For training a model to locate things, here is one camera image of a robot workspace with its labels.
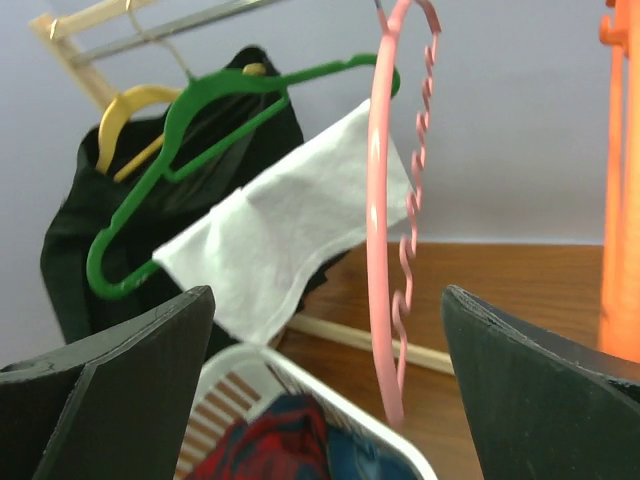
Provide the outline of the orange hanger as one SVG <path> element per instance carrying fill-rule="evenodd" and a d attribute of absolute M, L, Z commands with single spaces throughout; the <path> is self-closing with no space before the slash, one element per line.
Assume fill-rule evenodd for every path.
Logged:
<path fill-rule="evenodd" d="M 611 48 L 599 349 L 639 361 L 639 3 L 608 1 Z"/>

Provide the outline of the white cloth garment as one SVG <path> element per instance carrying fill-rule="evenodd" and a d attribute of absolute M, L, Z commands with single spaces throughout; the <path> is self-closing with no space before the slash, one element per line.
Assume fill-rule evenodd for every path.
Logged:
<path fill-rule="evenodd" d="M 311 277 L 366 239 L 368 101 L 299 146 L 157 248 L 183 290 L 208 285 L 215 322 L 268 343 Z"/>

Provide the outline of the green velvet hanger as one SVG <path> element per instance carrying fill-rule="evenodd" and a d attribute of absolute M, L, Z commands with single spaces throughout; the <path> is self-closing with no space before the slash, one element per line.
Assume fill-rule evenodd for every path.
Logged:
<path fill-rule="evenodd" d="M 289 86 L 361 66 L 374 66 L 376 61 L 375 54 L 360 53 L 347 60 L 331 61 L 281 76 L 255 76 L 244 74 L 237 69 L 224 69 L 191 81 L 168 110 L 164 125 L 164 142 L 158 157 L 116 209 L 109 226 L 97 234 L 89 249 L 86 275 L 88 284 L 94 293 L 107 300 L 123 298 L 142 285 L 158 269 L 153 261 L 148 260 L 123 280 L 112 283 L 103 274 L 102 263 L 110 243 L 159 180 L 164 179 L 170 183 L 181 182 L 212 160 L 215 155 L 279 113 L 290 103 L 287 91 Z M 273 91 L 279 94 L 277 102 L 229 133 L 183 167 L 177 170 L 171 168 L 172 162 L 179 153 L 188 126 L 205 106 L 230 94 L 263 94 Z"/>

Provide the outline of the red plaid pleated skirt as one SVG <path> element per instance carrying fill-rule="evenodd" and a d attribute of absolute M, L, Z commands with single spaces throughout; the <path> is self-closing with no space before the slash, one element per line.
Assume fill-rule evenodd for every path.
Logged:
<path fill-rule="evenodd" d="M 235 422 L 189 479 L 328 479 L 328 424 L 309 394 L 283 394 L 253 421 Z"/>

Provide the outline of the pink wavy hanger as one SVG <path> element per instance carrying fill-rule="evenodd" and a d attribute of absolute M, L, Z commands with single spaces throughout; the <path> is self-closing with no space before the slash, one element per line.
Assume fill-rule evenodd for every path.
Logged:
<path fill-rule="evenodd" d="M 419 1 L 417 4 L 425 14 L 432 40 L 424 50 L 426 77 L 421 85 L 424 107 L 416 117 L 419 150 L 412 154 L 411 160 L 415 187 L 408 191 L 405 200 L 405 210 L 411 224 L 411 236 L 402 237 L 399 244 L 399 260 L 405 275 L 405 289 L 391 293 L 387 251 L 389 120 L 399 37 L 411 3 L 398 1 L 389 15 L 384 12 L 379 2 L 375 4 L 382 37 L 373 76 L 368 122 L 366 172 L 368 301 L 371 346 L 380 395 L 387 421 L 392 428 L 397 429 L 404 420 L 402 395 L 409 353 L 402 316 L 410 312 L 412 303 L 413 273 L 410 260 L 416 256 L 417 250 L 417 214 L 422 207 L 423 195 L 420 176 L 426 163 L 426 133 L 429 129 L 430 100 L 434 87 L 433 68 L 442 28 L 432 2 Z"/>

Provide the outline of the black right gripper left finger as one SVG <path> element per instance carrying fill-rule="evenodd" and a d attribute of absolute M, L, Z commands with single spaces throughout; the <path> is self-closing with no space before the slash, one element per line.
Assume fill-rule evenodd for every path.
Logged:
<path fill-rule="evenodd" d="M 2 368 L 2 478 L 173 478 L 214 311 L 195 287 Z"/>

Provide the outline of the blue denim skirt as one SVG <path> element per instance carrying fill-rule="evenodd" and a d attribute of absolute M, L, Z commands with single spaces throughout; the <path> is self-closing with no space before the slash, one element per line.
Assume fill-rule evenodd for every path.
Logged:
<path fill-rule="evenodd" d="M 415 480 L 401 459 L 381 450 L 370 439 L 330 426 L 327 459 L 336 480 Z"/>

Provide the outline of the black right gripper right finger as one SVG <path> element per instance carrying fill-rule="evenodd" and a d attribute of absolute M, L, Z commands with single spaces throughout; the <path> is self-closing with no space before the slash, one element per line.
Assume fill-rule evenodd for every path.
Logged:
<path fill-rule="evenodd" d="M 441 320 L 487 479 L 636 480 L 639 365 L 447 286 Z"/>

